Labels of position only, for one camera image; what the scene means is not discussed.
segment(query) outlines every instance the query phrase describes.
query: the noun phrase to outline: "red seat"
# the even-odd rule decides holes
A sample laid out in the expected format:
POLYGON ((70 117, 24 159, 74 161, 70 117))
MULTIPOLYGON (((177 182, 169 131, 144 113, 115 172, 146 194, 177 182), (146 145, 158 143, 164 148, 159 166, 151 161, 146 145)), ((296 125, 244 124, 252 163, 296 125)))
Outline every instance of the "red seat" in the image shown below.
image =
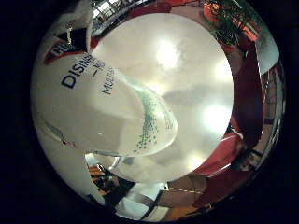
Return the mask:
POLYGON ((236 171, 231 167, 225 168, 207 180, 205 192, 196 199, 193 206, 200 208, 225 198, 245 184, 252 175, 253 171, 236 171))
POLYGON ((152 3, 145 7, 134 8, 129 12, 128 18, 134 18, 150 13, 169 13, 171 5, 167 2, 152 3))
POLYGON ((258 143, 263 129, 263 94, 255 44, 234 76, 232 126, 244 136, 248 147, 258 143))
POLYGON ((227 133, 213 154, 199 166, 195 173, 213 176, 228 166, 243 148, 243 141, 236 133, 227 133))

